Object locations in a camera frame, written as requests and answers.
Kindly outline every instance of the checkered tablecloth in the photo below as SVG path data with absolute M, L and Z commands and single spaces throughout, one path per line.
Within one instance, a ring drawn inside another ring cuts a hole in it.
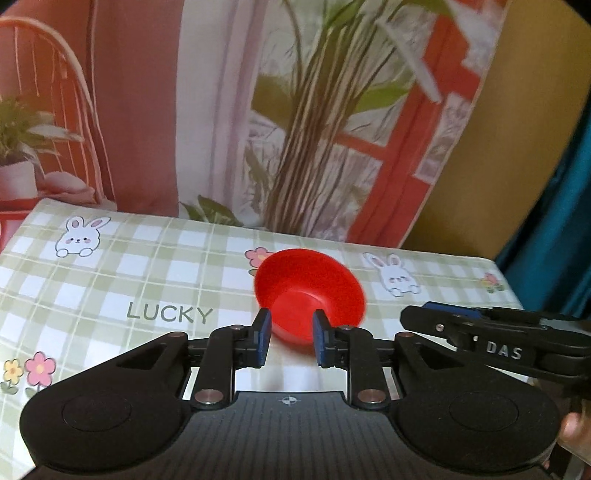
M 110 221 L 100 227 L 100 245 L 89 256 L 60 258 L 56 242 L 75 216 L 85 224 L 104 216 Z M 221 326 L 249 325 L 258 311 L 253 280 L 259 254 L 288 248 L 314 249 L 349 267 L 367 300 L 362 327 L 376 338 L 392 338 L 401 330 L 400 311 L 427 300 L 520 307 L 489 260 L 101 212 L 45 200 L 0 254 L 0 362 L 6 370 L 0 390 L 0 478 L 19 478 L 32 466 L 18 419 L 24 404 L 44 384 L 171 330 L 203 338 Z M 365 253 L 384 263 L 396 254 L 415 279 L 418 293 L 394 296 Z M 29 369 L 38 364 L 50 371 L 51 359 L 53 373 L 31 376 Z M 240 370 L 236 388 L 345 390 L 346 377 L 342 371 L 316 367 L 307 352 L 272 340 L 266 366 Z

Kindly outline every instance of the bunny illustration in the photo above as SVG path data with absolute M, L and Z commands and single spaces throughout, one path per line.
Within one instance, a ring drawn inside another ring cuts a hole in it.
M 81 217 L 72 217 L 66 223 L 67 232 L 56 242 L 56 255 L 88 257 L 100 244 L 99 228 L 111 221 L 108 217 L 91 220 L 86 225 Z
M 402 267 L 402 261 L 397 255 L 390 254 L 386 262 L 370 253 L 364 253 L 363 256 L 378 269 L 382 285 L 395 297 L 402 297 L 408 292 L 419 292 L 417 281 Z

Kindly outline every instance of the potted plant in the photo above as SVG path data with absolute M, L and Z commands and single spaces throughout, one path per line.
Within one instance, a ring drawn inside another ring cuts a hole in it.
M 43 176 L 38 155 L 57 155 L 57 141 L 83 138 L 54 125 L 52 113 L 30 110 L 15 98 L 0 100 L 0 201 L 37 197 L 35 177 Z

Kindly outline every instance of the metal bolt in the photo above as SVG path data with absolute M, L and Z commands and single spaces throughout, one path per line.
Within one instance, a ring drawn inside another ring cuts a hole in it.
M 359 392 L 357 394 L 357 398 L 363 403 L 376 404 L 382 403 L 384 400 L 386 400 L 386 394 L 381 390 L 377 390 L 376 388 L 368 388 L 367 390 L 362 390 Z
M 220 403 L 223 400 L 223 393 L 219 390 L 212 388 L 206 388 L 205 390 L 199 390 L 195 393 L 195 400 L 205 405 L 213 405 Z

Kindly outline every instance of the teal curtain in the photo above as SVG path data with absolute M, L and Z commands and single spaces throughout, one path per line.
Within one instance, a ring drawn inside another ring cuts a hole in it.
M 496 260 L 527 310 L 591 313 L 590 106 L 587 100 L 552 179 Z

